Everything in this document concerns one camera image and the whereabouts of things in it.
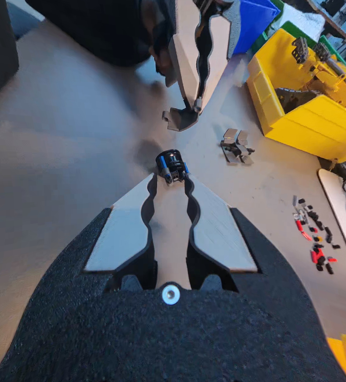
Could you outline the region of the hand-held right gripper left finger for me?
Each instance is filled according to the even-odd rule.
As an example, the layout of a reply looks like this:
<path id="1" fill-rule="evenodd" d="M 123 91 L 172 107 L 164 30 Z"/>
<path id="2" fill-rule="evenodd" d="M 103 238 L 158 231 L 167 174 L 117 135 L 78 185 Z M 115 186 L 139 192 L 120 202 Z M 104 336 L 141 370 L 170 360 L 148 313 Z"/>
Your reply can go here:
<path id="1" fill-rule="evenodd" d="M 111 206 L 85 273 L 107 273 L 114 287 L 120 287 L 124 276 L 135 275 L 142 289 L 156 288 L 158 264 L 150 227 L 156 194 L 157 175 L 152 173 Z"/>

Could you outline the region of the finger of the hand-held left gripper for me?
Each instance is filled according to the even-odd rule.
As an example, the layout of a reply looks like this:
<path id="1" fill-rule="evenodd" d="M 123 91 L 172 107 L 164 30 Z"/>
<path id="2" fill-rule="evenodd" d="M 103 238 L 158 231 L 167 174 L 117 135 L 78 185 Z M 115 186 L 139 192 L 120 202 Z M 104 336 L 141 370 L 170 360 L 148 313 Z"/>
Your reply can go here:
<path id="1" fill-rule="evenodd" d="M 202 16 L 200 32 L 200 98 L 202 113 L 228 63 L 231 23 L 223 16 Z"/>
<path id="2" fill-rule="evenodd" d="M 173 64 L 174 79 L 186 103 L 194 103 L 200 96 L 200 75 L 197 31 L 208 1 L 168 1 L 168 16 L 172 31 L 169 53 Z"/>

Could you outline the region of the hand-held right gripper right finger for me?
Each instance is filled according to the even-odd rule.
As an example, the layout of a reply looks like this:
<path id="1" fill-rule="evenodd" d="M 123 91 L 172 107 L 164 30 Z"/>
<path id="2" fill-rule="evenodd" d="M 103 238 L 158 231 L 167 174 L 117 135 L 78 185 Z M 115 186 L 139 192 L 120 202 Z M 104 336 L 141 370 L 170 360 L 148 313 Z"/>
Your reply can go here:
<path id="1" fill-rule="evenodd" d="M 193 174 L 184 180 L 191 226 L 186 265 L 191 289 L 215 275 L 221 289 L 237 289 L 233 274 L 257 274 L 254 260 L 231 206 Z"/>

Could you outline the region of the grey toy bracket piece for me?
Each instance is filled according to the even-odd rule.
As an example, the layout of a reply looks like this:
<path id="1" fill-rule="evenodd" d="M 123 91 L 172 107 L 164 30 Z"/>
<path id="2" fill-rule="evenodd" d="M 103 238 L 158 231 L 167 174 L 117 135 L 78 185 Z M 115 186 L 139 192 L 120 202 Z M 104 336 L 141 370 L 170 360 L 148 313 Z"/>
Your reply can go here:
<path id="1" fill-rule="evenodd" d="M 168 123 L 168 129 L 176 132 L 182 132 L 195 125 L 202 112 L 202 97 L 194 101 L 191 106 L 188 99 L 184 99 L 185 108 L 170 108 L 169 111 L 163 111 L 162 119 Z"/>

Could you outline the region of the black toy wheel assembly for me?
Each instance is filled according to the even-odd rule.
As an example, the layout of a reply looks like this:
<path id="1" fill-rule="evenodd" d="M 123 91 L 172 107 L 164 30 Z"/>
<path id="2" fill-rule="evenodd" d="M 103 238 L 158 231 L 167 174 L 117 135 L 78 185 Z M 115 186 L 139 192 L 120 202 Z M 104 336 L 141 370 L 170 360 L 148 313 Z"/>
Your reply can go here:
<path id="1" fill-rule="evenodd" d="M 158 174 L 165 180 L 166 184 L 171 185 L 175 182 L 184 183 L 189 170 L 179 150 L 170 149 L 163 151 L 157 155 L 155 161 Z"/>

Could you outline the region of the grey desk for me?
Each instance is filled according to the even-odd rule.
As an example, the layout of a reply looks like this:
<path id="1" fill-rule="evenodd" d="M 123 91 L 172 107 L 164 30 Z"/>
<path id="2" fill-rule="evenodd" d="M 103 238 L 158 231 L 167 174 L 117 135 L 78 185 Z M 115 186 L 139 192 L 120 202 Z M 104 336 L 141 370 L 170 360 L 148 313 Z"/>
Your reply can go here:
<path id="1" fill-rule="evenodd" d="M 178 149 L 189 171 L 247 217 L 285 256 L 328 337 L 346 335 L 346 244 L 319 182 L 319 160 L 264 137 L 244 84 L 248 58 L 234 56 L 190 129 L 161 115 L 182 107 L 153 60 L 138 69 L 105 64 L 50 22 L 18 41 L 20 68 L 0 93 L 0 362 L 30 296 L 56 256 L 103 208 Z M 252 165 L 229 165 L 220 142 L 248 132 Z M 304 198 L 341 249 L 334 274 L 319 272 L 293 219 Z"/>

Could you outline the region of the person's left hand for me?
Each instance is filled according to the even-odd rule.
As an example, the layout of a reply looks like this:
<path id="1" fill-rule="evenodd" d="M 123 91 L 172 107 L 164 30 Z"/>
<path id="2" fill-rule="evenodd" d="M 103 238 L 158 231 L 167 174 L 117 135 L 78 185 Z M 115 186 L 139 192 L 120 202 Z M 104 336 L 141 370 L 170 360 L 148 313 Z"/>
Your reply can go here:
<path id="1" fill-rule="evenodd" d="M 156 71 L 165 77 L 166 80 L 170 81 L 173 75 L 173 65 L 170 59 L 170 54 L 168 50 L 168 44 L 163 43 L 158 52 L 155 50 L 155 37 L 156 34 L 153 33 L 154 30 L 159 29 L 159 25 L 166 21 L 161 7 L 158 1 L 143 0 L 140 1 L 140 15 L 143 26 L 149 35 L 149 53 L 154 58 Z"/>

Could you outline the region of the blue plastic bin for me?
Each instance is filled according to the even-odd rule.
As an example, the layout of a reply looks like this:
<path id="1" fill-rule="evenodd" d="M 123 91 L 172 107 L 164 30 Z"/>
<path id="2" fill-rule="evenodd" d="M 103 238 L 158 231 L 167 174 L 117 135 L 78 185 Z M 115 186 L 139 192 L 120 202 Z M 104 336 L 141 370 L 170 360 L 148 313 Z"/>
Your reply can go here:
<path id="1" fill-rule="evenodd" d="M 280 12 L 269 0 L 240 1 L 241 31 L 233 55 L 246 53 Z"/>

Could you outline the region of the green plastic bin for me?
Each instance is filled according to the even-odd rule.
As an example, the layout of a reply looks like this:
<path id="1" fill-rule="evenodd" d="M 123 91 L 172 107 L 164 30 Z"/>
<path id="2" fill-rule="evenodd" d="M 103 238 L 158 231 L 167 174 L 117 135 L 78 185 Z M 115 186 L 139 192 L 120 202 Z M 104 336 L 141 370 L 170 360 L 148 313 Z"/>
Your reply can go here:
<path id="1" fill-rule="evenodd" d="M 251 47 L 252 55 L 254 55 L 268 41 L 268 39 L 278 30 L 278 29 L 274 29 L 272 24 L 275 21 L 277 21 L 279 19 L 279 17 L 281 16 L 281 13 L 282 13 L 283 7 L 284 7 L 284 2 L 280 1 L 280 0 L 272 0 L 271 2 L 273 2 L 280 9 L 281 12 L 277 17 L 275 17 L 275 19 L 269 24 L 269 26 L 264 30 L 264 32 L 253 43 L 253 45 Z M 342 56 L 338 53 L 338 51 L 333 47 L 333 45 L 327 41 L 327 32 L 324 32 L 324 30 L 323 30 L 321 36 L 319 37 L 319 39 L 314 40 L 311 37 L 309 37 L 307 34 L 305 34 L 304 32 L 300 31 L 300 29 L 298 29 L 296 26 L 294 26 L 289 21 L 285 22 L 285 24 L 281 27 L 281 29 L 285 30 L 290 35 L 294 36 L 295 38 L 304 37 L 307 40 L 307 44 L 310 48 L 314 48 L 314 46 L 318 42 L 323 43 L 327 47 L 328 51 L 331 54 L 336 56 L 336 58 L 339 62 L 346 65 L 346 61 L 342 58 Z"/>

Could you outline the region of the white foam sheet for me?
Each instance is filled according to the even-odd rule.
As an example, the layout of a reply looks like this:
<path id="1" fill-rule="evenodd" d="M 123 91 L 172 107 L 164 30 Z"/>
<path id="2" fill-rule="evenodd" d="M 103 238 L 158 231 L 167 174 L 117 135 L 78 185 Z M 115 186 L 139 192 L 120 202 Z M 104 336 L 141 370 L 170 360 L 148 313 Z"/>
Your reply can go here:
<path id="1" fill-rule="evenodd" d="M 274 29 L 279 29 L 288 21 L 314 40 L 319 39 L 325 24 L 325 19 L 322 15 L 318 13 L 304 13 L 284 3 L 281 16 L 272 26 Z"/>

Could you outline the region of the grey toy panel assembly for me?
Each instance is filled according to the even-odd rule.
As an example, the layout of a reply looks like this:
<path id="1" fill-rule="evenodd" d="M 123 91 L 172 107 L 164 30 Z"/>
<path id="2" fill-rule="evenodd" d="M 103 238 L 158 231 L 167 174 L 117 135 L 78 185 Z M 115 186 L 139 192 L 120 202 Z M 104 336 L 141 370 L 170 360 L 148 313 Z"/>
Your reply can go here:
<path id="1" fill-rule="evenodd" d="M 255 152 L 248 146 L 248 132 L 229 128 L 223 135 L 220 142 L 225 160 L 229 165 L 245 164 L 252 165 L 251 154 Z"/>

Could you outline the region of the pile of small toy parts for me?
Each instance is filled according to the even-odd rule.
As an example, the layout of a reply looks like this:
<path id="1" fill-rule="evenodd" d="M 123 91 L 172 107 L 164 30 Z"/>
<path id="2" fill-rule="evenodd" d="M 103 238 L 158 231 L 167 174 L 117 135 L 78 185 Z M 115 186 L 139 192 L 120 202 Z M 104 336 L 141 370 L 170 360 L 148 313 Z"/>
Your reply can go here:
<path id="1" fill-rule="evenodd" d="M 319 214 L 313 206 L 307 204 L 304 198 L 298 198 L 296 195 L 292 198 L 294 208 L 293 219 L 296 227 L 310 244 L 310 259 L 316 270 L 333 275 L 333 264 L 338 260 L 334 255 L 326 254 L 326 246 L 333 250 L 341 249 L 339 244 L 333 242 L 333 233 L 328 226 L 325 226 L 319 218 Z"/>

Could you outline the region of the yellow toy tracked vehicle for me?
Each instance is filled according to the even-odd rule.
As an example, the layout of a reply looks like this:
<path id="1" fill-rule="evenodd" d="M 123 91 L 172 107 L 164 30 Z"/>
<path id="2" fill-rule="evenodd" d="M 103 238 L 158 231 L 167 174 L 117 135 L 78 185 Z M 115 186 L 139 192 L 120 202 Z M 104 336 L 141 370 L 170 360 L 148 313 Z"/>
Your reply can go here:
<path id="1" fill-rule="evenodd" d="M 346 66 L 337 61 L 323 43 L 317 43 L 312 54 L 304 37 L 296 38 L 292 45 L 295 48 L 291 54 L 309 79 L 300 90 L 275 89 L 285 114 L 320 95 L 346 108 Z"/>

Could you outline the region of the background work table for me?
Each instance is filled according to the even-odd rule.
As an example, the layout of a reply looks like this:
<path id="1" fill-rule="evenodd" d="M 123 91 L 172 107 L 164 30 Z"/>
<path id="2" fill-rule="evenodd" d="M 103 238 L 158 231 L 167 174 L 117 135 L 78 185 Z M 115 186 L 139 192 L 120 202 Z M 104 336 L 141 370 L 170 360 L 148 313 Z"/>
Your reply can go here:
<path id="1" fill-rule="evenodd" d="M 342 7 L 337 10 L 334 16 L 331 16 L 322 6 L 322 2 L 331 3 L 334 1 L 313 1 L 306 0 L 310 7 L 318 14 L 322 15 L 328 25 L 330 25 L 346 42 L 346 31 L 343 25 L 346 23 L 346 1 L 343 1 Z"/>

